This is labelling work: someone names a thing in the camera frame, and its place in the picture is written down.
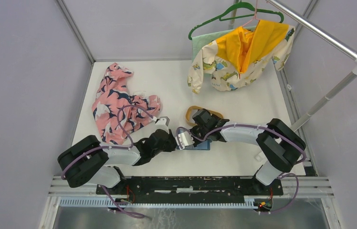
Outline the blue leather card holder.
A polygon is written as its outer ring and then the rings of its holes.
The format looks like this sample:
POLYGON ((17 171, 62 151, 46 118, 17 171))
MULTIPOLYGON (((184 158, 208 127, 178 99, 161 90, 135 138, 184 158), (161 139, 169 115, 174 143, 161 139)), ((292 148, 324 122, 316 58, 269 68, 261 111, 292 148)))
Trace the blue leather card holder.
POLYGON ((211 141, 205 141, 199 143, 197 146, 191 145, 191 146, 186 146, 184 150, 203 150, 203 151, 209 151, 211 149, 211 141))

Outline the oval wooden tray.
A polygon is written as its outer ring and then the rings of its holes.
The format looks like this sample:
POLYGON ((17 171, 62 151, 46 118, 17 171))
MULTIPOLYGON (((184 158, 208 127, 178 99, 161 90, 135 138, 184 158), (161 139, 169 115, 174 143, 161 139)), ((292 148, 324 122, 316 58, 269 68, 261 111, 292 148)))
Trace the oval wooden tray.
MULTIPOLYGON (((202 110, 203 108, 202 107, 199 107, 199 106, 190 106, 186 113, 185 113, 185 121, 187 123, 187 125, 189 125, 190 127, 193 127, 193 126, 196 126, 196 123, 193 119, 193 116, 200 110, 202 110)), ((209 111, 210 114, 213 114, 213 115, 216 115, 218 116, 219 118, 223 118, 224 116, 219 113, 219 112, 216 112, 216 111, 213 111, 213 110, 207 110, 209 111)))

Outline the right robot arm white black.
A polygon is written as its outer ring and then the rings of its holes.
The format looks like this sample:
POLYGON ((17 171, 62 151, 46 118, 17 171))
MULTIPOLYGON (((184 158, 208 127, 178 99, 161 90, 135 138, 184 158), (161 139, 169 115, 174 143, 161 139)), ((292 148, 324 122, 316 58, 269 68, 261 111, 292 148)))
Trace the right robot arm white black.
POLYGON ((182 131, 179 147, 196 146, 204 141, 241 142, 260 147, 266 162, 256 171, 252 190, 265 194, 272 182, 306 159, 305 142, 283 121, 273 118, 265 125, 232 122, 206 109, 196 111, 194 126, 182 131))

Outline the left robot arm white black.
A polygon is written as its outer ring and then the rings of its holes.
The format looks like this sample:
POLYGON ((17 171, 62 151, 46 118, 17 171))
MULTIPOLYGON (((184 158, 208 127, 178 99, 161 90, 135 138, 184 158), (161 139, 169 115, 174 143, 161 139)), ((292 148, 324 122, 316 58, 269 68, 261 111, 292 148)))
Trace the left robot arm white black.
POLYGON ((162 129, 140 139, 132 147, 109 145, 100 142, 95 135, 89 135, 62 152, 57 161, 62 169, 61 177, 69 187, 98 184, 118 195, 126 188, 125 177, 118 165, 144 165, 160 152, 172 152, 176 148, 172 132, 162 129))

